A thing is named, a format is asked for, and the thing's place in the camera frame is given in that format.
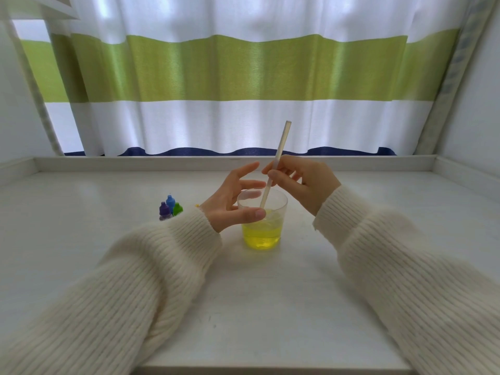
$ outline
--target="sweater cuff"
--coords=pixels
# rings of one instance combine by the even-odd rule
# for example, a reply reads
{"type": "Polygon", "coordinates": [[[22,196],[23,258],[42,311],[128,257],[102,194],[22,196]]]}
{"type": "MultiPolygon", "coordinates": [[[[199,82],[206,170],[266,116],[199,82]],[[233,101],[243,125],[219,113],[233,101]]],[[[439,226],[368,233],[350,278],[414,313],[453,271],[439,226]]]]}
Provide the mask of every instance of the sweater cuff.
{"type": "Polygon", "coordinates": [[[338,249],[371,210],[365,199],[341,185],[325,200],[312,226],[338,249]]]}
{"type": "Polygon", "coordinates": [[[190,208],[163,222],[180,249],[192,263],[204,271],[220,254],[221,235],[212,228],[205,214],[198,208],[190,208]]]}

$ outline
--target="navy blue stripe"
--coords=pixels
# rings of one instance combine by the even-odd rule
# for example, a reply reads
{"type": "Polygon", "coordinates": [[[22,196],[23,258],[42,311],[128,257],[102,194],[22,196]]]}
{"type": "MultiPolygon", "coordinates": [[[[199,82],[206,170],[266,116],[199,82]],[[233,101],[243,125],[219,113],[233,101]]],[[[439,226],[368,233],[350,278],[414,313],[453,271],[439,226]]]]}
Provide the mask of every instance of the navy blue stripe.
{"type": "MultiPolygon", "coordinates": [[[[342,155],[363,155],[363,156],[373,156],[373,155],[396,155],[394,151],[387,147],[379,147],[378,151],[375,153],[346,150],[343,148],[335,147],[316,147],[309,149],[306,153],[296,153],[290,151],[283,151],[283,154],[289,155],[324,155],[324,156],[342,156],[342,155]]],[[[84,157],[85,153],[83,151],[67,152],[65,153],[68,157],[84,157]]],[[[172,150],[162,152],[161,154],[147,154],[143,148],[131,147],[127,149],[121,157],[227,157],[227,156],[240,156],[240,155],[251,155],[256,157],[273,157],[276,155],[275,148],[259,148],[259,147],[247,147],[240,148],[233,152],[219,153],[212,150],[205,150],[204,148],[194,148],[194,147],[179,147],[173,148],[172,150]]]]}

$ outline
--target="person's left arm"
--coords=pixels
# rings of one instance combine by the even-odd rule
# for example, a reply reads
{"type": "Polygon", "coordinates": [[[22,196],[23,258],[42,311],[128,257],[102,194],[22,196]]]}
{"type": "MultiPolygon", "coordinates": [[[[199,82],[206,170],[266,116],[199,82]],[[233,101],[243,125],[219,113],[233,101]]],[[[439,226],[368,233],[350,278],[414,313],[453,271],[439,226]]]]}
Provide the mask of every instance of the person's left arm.
{"type": "Polygon", "coordinates": [[[100,265],[71,286],[8,340],[0,372],[8,374],[124,374],[150,356],[178,327],[221,251],[219,232],[265,216],[235,210],[237,195],[265,182],[231,172],[200,208],[134,230],[100,265]]]}

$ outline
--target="transparent cup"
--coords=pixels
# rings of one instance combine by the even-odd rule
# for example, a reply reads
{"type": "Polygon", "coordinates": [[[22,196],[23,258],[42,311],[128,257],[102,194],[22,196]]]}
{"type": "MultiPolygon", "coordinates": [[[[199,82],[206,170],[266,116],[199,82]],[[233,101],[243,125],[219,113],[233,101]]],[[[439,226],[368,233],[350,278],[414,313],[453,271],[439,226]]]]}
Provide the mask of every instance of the transparent cup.
{"type": "MultiPolygon", "coordinates": [[[[238,195],[238,209],[258,208],[264,189],[247,189],[238,195]]],[[[264,209],[266,217],[257,222],[241,225],[245,243],[255,250],[269,250],[281,238],[284,213],[288,199],[283,192],[271,188],[264,209]]]]}

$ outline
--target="white table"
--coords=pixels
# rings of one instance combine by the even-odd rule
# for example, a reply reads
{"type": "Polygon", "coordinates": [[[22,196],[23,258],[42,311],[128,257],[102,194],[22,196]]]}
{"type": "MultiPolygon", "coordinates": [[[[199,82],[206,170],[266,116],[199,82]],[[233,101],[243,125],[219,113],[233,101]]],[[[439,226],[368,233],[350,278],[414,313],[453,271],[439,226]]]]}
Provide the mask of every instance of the white table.
{"type": "MultiPolygon", "coordinates": [[[[115,239],[156,220],[169,192],[187,207],[208,197],[225,175],[41,172],[0,188],[0,335],[94,268],[115,239]]],[[[337,175],[370,201],[408,214],[437,250],[500,281],[499,203],[431,172],[337,175]]],[[[244,366],[406,373],[408,365],[343,277],[312,219],[289,198],[280,248],[271,252],[246,249],[239,227],[223,232],[226,253],[182,326],[139,372],[244,366]]]]}

